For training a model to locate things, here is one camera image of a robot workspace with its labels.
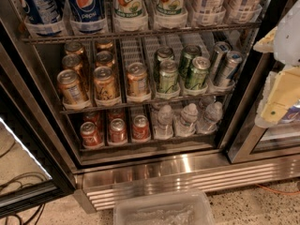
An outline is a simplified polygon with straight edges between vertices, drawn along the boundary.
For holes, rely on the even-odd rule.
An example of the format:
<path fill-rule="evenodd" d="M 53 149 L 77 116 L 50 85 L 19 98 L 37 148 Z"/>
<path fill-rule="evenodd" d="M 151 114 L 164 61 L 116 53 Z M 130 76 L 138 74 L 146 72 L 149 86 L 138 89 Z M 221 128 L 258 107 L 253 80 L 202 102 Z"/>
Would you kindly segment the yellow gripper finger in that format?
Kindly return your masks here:
<path fill-rule="evenodd" d="M 253 50 L 259 53 L 272 53 L 274 51 L 274 39 L 278 28 L 274 27 L 263 38 L 257 41 Z"/>
<path fill-rule="evenodd" d="M 259 128 L 276 125 L 299 99 L 300 67 L 285 66 L 280 72 L 271 71 L 262 90 L 255 125 Z"/>

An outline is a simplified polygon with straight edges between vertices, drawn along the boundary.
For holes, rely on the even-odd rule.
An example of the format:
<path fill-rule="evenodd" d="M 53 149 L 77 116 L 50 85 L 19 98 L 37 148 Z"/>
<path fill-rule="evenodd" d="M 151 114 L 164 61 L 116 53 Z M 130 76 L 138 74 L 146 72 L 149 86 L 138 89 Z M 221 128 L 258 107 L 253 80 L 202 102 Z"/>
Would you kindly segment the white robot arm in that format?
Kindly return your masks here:
<path fill-rule="evenodd" d="M 270 72 L 262 100 L 256 111 L 255 125 L 276 125 L 300 99 L 300 0 L 297 0 L 276 27 L 254 45 L 259 53 L 271 53 L 284 68 Z"/>

